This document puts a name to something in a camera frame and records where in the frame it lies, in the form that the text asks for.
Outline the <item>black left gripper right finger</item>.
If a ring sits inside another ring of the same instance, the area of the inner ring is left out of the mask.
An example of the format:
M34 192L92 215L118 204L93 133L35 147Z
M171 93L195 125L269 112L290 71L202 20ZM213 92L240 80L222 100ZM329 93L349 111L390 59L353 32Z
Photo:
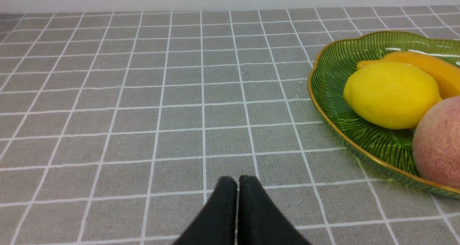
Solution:
M310 245L284 217L256 176L240 176L239 245Z

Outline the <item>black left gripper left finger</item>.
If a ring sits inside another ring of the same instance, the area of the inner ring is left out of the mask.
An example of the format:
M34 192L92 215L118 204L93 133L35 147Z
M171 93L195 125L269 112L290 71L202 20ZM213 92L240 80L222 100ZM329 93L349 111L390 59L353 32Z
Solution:
M237 206L237 184L230 176L217 181L209 200L175 245L233 245Z

